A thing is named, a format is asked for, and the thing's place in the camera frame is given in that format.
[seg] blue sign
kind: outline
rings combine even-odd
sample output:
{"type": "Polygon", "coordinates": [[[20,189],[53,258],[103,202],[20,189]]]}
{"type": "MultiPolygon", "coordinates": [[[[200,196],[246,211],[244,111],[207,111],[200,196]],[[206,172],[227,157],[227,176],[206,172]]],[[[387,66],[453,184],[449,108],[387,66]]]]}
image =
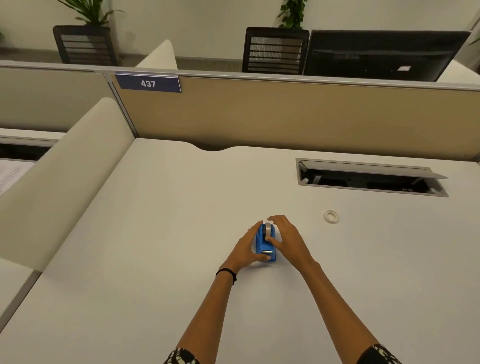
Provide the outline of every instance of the blue sign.
{"type": "Polygon", "coordinates": [[[175,92],[181,94],[178,76],[117,73],[115,77],[120,87],[124,90],[175,92]]]}

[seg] black monitor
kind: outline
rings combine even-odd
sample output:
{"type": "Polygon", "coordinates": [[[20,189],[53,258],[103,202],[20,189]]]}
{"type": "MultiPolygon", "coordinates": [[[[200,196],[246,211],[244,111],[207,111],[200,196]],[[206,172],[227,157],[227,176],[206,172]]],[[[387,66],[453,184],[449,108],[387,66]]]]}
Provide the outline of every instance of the black monitor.
{"type": "Polygon", "coordinates": [[[435,82],[470,32],[314,30],[304,75],[435,82]]]}

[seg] white wall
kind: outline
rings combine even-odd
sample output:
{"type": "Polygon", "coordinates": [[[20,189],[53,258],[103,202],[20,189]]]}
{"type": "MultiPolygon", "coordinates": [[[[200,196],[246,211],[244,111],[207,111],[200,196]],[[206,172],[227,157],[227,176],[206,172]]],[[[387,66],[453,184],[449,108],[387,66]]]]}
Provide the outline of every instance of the white wall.
{"type": "MultiPolygon", "coordinates": [[[[121,53],[148,54],[170,39],[184,57],[241,59],[245,28],[273,26],[281,0],[106,0],[121,53]]],[[[478,0],[310,0],[304,28],[464,30],[478,0]]],[[[52,28],[81,24],[56,0],[0,0],[8,47],[56,49],[52,28]]]]}

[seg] green plant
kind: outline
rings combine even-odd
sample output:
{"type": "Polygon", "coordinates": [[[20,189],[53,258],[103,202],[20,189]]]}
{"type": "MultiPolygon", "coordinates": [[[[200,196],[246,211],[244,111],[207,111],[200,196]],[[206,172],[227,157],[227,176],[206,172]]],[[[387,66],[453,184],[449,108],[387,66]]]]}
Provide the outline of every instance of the green plant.
{"type": "Polygon", "coordinates": [[[280,8],[280,16],[283,16],[280,28],[302,29],[303,10],[308,0],[287,0],[280,8]]]}
{"type": "Polygon", "coordinates": [[[103,0],[57,0],[63,5],[75,10],[80,15],[75,19],[82,20],[89,25],[102,26],[108,23],[108,18],[114,12],[123,12],[122,10],[110,10],[102,15],[103,0]]]}

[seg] forearm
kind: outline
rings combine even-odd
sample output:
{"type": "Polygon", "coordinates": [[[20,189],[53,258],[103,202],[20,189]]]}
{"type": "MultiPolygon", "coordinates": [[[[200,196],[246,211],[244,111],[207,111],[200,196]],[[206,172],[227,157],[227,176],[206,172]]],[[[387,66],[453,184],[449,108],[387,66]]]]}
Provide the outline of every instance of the forearm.
{"type": "Polygon", "coordinates": [[[343,364],[356,364],[365,350],[378,340],[360,321],[317,262],[300,272],[322,314],[327,330],[343,364]]]}
{"type": "Polygon", "coordinates": [[[230,273],[220,272],[217,275],[177,345],[177,348],[190,351],[201,364],[215,363],[232,283],[230,273]]]}

